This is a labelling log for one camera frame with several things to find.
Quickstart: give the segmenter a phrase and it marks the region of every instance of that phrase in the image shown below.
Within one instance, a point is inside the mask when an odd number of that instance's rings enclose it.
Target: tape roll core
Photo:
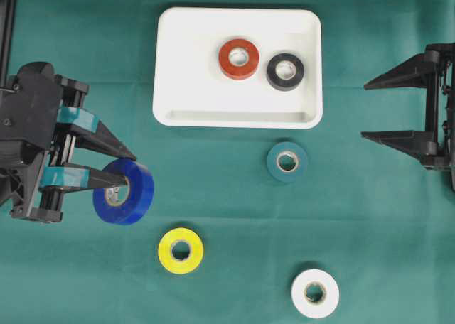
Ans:
[[[256,72],[259,51],[248,40],[235,38],[221,47],[218,62],[222,72],[231,79],[247,79]]]

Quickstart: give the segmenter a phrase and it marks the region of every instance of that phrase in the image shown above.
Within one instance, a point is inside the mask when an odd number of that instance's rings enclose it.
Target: blue tape roll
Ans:
[[[154,196],[154,180],[149,170],[131,159],[121,158],[108,164],[103,171],[122,174],[128,178],[129,194],[121,205],[111,205],[106,189],[93,190],[93,205],[98,216],[110,223],[130,225],[139,221],[150,208]]]
[[[282,156],[292,159],[294,167],[285,169],[279,165]],[[303,175],[308,166],[305,150],[295,143],[284,141],[272,147],[267,155],[267,168],[270,175],[285,183],[294,182]]]

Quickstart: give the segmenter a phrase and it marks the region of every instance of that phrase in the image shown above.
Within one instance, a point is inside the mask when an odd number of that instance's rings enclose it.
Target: roll of tape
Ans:
[[[283,141],[272,147],[267,155],[270,174],[281,182],[294,182],[308,165],[306,152],[295,143]]]
[[[125,176],[128,192],[120,202],[110,199],[109,192],[114,188],[94,189],[93,205],[98,216],[118,225],[130,225],[139,221],[150,208],[154,196],[154,179],[149,169],[131,159],[119,158],[109,163],[103,171]]]
[[[218,61],[226,76],[234,80],[243,80],[256,72],[259,51],[248,40],[235,38],[221,47]]]
[[[179,243],[188,245],[189,255],[184,259],[174,256],[172,250]],[[174,228],[167,232],[160,240],[158,258],[161,265],[171,273],[187,274],[194,271],[202,262],[204,246],[200,237],[187,228]]]
[[[309,294],[310,288],[318,288],[317,298]],[[292,302],[306,317],[319,319],[330,315],[340,300],[340,291],[335,279],[320,269],[300,273],[292,283]]]
[[[267,65],[267,80],[279,91],[296,88],[305,75],[304,64],[298,57],[289,53],[275,55]]]

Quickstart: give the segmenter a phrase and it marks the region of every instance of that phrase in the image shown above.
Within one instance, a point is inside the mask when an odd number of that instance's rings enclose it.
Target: plastic tray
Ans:
[[[231,80],[218,51],[232,38],[259,50],[257,72]],[[301,84],[281,92],[269,85],[267,63],[297,55]],[[284,9],[167,9],[158,25],[153,113],[169,126],[310,129],[322,118],[321,22],[312,12]]]

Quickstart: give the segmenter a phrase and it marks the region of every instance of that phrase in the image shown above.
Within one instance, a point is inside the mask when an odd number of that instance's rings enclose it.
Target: green cloth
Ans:
[[[455,0],[18,0],[9,72],[34,60],[90,85],[84,107],[149,167],[151,209],[131,226],[71,193],[54,225],[0,220],[2,323],[309,323],[292,279],[319,267],[341,301],[321,323],[453,323],[455,193],[360,131],[423,129],[424,91],[363,90],[428,43],[453,42]],[[322,22],[323,120],[308,131],[166,127],[151,113],[156,25],[170,6],[309,9]],[[441,99],[441,110],[445,98]],[[279,141],[306,175],[267,172]],[[112,159],[76,150],[73,162]],[[195,230],[192,274],[159,263],[161,236]]]

